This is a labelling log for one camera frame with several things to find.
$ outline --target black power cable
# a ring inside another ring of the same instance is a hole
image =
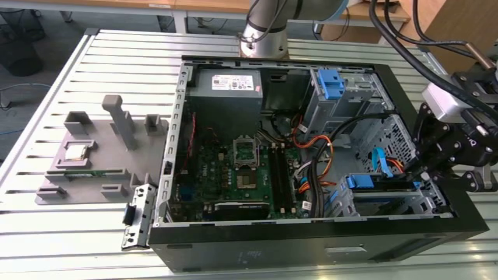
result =
[[[480,111],[494,123],[498,123],[498,112],[486,105],[478,98],[476,98],[470,93],[458,88],[448,80],[440,77],[426,65],[416,58],[416,56],[409,52],[406,47],[399,43],[397,38],[393,36],[391,32],[387,30],[382,24],[379,18],[375,14],[375,6],[378,0],[373,0],[370,3],[370,19],[375,28],[379,30],[381,35],[385,37],[386,41],[390,43],[393,48],[398,51],[399,55],[414,67],[414,69],[421,73],[421,75],[434,83],[444,91],[449,92],[454,97],[461,99],[462,102],[468,103],[477,111]]]
[[[426,36],[421,28],[420,0],[413,0],[413,24],[416,25],[417,34],[421,36],[421,39],[428,42],[434,42],[434,40]],[[452,51],[457,54],[461,54],[466,57],[474,58],[474,55],[469,51],[461,50],[460,48],[453,47],[452,45],[437,45],[437,47],[444,48],[445,50]]]

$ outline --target floor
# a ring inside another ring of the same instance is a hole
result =
[[[0,89],[19,83],[44,83],[51,85],[59,75],[66,61],[78,45],[87,28],[135,30],[143,32],[160,32],[158,18],[143,15],[116,15],[106,13],[83,13],[72,15],[72,23],[64,23],[56,11],[42,11],[40,22],[47,37],[35,42],[36,52],[44,62],[44,69],[38,74],[20,78],[12,76],[0,66]],[[162,18],[162,26],[169,26],[169,31],[175,32],[175,24],[171,18]],[[190,32],[198,34],[235,35],[243,31],[245,20],[214,19],[205,22],[206,27],[199,28],[194,18],[190,19]],[[295,39],[315,40],[311,24],[290,23],[289,37]],[[12,102],[8,111],[0,110],[0,164],[6,159],[20,132],[3,134],[4,132],[22,130],[44,98],[47,88],[40,86],[20,86],[2,92],[3,98]]]

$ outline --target white sticker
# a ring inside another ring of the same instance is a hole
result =
[[[303,207],[305,210],[311,211],[311,202],[303,201]]]
[[[253,76],[214,75],[213,89],[215,90],[254,90]]]
[[[160,4],[148,4],[148,6],[152,7],[152,8],[167,8],[167,9],[171,8],[170,5],[160,5]]]
[[[298,128],[299,128],[301,131],[303,131],[303,133],[306,133],[309,131],[309,128],[302,124],[298,125]]]

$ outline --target aluminum workbench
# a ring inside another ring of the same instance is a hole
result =
[[[429,53],[410,50],[442,73]],[[420,106],[428,81],[391,47],[290,40],[289,52],[295,60],[390,65]],[[39,206],[35,191],[66,134],[63,121],[70,111],[107,118],[102,99],[119,93],[123,109],[134,118],[146,114],[170,118],[182,54],[235,57],[238,41],[229,36],[112,30],[83,37],[0,168],[0,273],[23,272],[0,275],[2,279],[175,277],[151,250],[120,251],[124,204]],[[181,275],[185,279],[497,279],[498,194],[473,194],[472,198],[490,231],[402,262]]]

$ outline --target green circuit board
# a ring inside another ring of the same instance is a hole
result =
[[[274,198],[271,190],[271,174],[269,162],[269,148],[259,146],[257,149],[258,166],[241,169],[235,168],[234,146],[203,146],[197,157],[195,182],[190,186],[181,185],[182,201],[190,205],[187,220],[199,221],[202,215],[199,207],[206,202],[265,202],[270,204],[270,218],[297,218],[299,213],[281,213],[274,211]],[[253,147],[238,146],[238,159],[254,159]],[[294,161],[299,160],[299,151],[286,149],[289,161],[289,176],[294,173]]]

